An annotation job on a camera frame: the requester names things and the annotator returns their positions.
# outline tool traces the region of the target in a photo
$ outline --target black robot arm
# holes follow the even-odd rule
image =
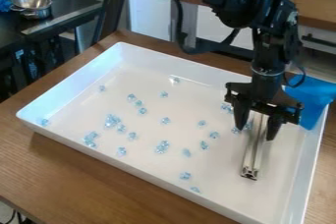
[[[182,18],[181,4],[179,0],[174,1]],[[177,38],[184,51],[199,53],[216,50],[223,44],[230,44],[240,28],[252,28],[252,82],[228,83],[225,97],[234,107],[237,128],[243,128],[251,110],[269,116],[268,140],[275,138],[282,124],[299,124],[304,106],[288,96],[281,86],[285,66],[294,59],[300,46],[295,4],[289,0],[202,1],[212,8],[223,24],[234,30],[222,43],[198,38],[195,49],[186,49],[182,41],[186,35],[177,29]]]

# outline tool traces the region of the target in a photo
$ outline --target black table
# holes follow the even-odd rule
[[[26,59],[18,63],[16,51],[26,49],[26,52],[30,54],[33,46],[36,49],[35,54],[40,54],[40,58],[43,58],[45,56],[39,48],[42,41],[52,37],[59,38],[60,33],[92,21],[101,9],[100,2],[96,0],[52,1],[52,16],[43,21],[29,21],[21,17],[19,12],[0,13],[0,71],[4,69],[3,67],[7,68],[9,64],[12,64],[12,81],[16,83],[16,90],[26,85],[25,81],[20,82],[20,80],[28,77]],[[39,65],[42,75],[50,71],[50,65],[47,67],[43,61]],[[23,64],[23,71],[18,71],[19,64]]]
[[[16,32],[25,39],[43,40],[94,19],[101,4],[96,0],[52,0],[52,16],[43,21],[29,21],[19,12],[0,13],[0,28]]]

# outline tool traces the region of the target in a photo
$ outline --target small blue object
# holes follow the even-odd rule
[[[210,137],[211,139],[213,139],[213,140],[217,140],[217,139],[220,138],[220,135],[219,135],[219,133],[217,133],[217,132],[211,132],[211,133],[209,134],[209,137]]]
[[[180,174],[180,179],[181,180],[186,180],[188,181],[188,179],[192,176],[192,174],[188,173],[188,172],[184,172]]]
[[[244,130],[250,131],[252,129],[252,122],[248,122],[244,126]]]
[[[124,134],[126,131],[127,131],[127,128],[124,125],[120,125],[117,128],[117,132],[120,133],[120,134]]]
[[[100,91],[100,92],[103,92],[103,91],[105,91],[105,90],[106,90],[105,85],[100,85],[100,86],[99,86],[99,91]]]
[[[113,128],[121,122],[121,119],[117,116],[112,114],[108,114],[105,120],[105,127],[106,128]]]
[[[237,128],[237,127],[234,127],[232,128],[231,130],[231,133],[235,134],[235,135],[238,135],[241,131]]]
[[[47,120],[47,119],[42,119],[41,120],[41,126],[42,127],[47,127],[48,125],[49,125],[49,120]]]
[[[88,135],[86,135],[84,137],[84,141],[85,142],[92,142],[94,141],[96,138],[98,138],[99,134],[97,132],[91,132]]]
[[[191,187],[191,191],[194,191],[195,193],[200,194],[200,189],[198,187]]]
[[[117,155],[119,157],[125,156],[127,154],[127,150],[124,147],[119,147],[117,150]]]
[[[200,120],[197,124],[200,128],[206,126],[206,121],[205,120]]]
[[[206,141],[200,142],[200,148],[201,149],[209,149],[209,145],[206,143]]]
[[[221,110],[226,111],[229,114],[233,114],[233,107],[229,104],[222,103],[220,108]]]
[[[136,105],[137,107],[141,107],[141,106],[143,105],[143,103],[142,103],[141,100],[138,100],[138,101],[135,102],[135,105]]]
[[[0,0],[0,12],[9,12],[12,2],[10,0]]]
[[[184,148],[182,150],[182,153],[186,156],[186,157],[191,157],[192,156],[192,153],[187,149],[187,148]]]
[[[166,91],[161,91],[160,97],[161,98],[167,98],[168,97],[168,93]]]
[[[301,77],[297,75],[289,83],[296,84]],[[314,128],[325,106],[336,98],[336,84],[311,77],[306,77],[305,82],[297,88],[286,86],[285,91],[304,104],[300,125],[308,130]]]
[[[179,78],[173,78],[173,84],[179,84],[181,80]]]
[[[138,138],[137,133],[129,133],[129,140],[136,140]]]
[[[158,154],[166,153],[168,148],[170,146],[170,143],[168,140],[163,140],[156,148],[155,152]]]
[[[170,121],[170,119],[169,118],[163,118],[163,119],[161,119],[161,124],[162,125],[168,125],[168,124],[170,124],[171,123],[171,121]]]
[[[139,109],[139,114],[144,115],[146,113],[147,113],[147,109],[146,108]]]
[[[129,102],[134,102],[137,100],[137,97],[134,94],[129,94],[127,96],[127,99],[129,100]]]
[[[90,148],[97,148],[97,144],[94,141],[86,141],[85,144]]]

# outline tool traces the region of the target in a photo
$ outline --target table leg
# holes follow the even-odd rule
[[[104,0],[96,25],[92,45],[118,28],[125,0]]]
[[[13,66],[11,68],[12,82],[14,84],[15,90],[20,91],[21,89],[27,86],[26,75],[22,63],[19,62],[19,60],[16,58],[14,54],[12,54],[12,57],[13,57]]]

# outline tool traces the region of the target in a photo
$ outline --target cable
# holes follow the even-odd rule
[[[237,28],[233,29],[232,32],[220,43],[197,39],[196,48],[187,48],[184,44],[185,39],[188,35],[182,32],[182,24],[184,19],[183,7],[180,0],[173,1],[178,10],[178,21],[176,23],[176,39],[182,51],[187,54],[194,55],[211,51],[220,51],[223,45],[230,45],[240,32],[240,30]]]
[[[284,73],[283,77],[284,77],[284,81],[285,81],[286,86],[291,87],[291,88],[296,88],[296,87],[302,85],[305,82],[307,73],[306,73],[306,70],[303,66],[299,65],[296,61],[293,61],[293,63],[303,73],[303,76],[301,77],[301,79],[296,84],[290,84],[288,82],[287,77],[286,77],[286,73]]]
[[[12,217],[9,219],[9,221],[5,222],[5,224],[10,224],[14,220],[16,213],[17,211],[13,209]]]

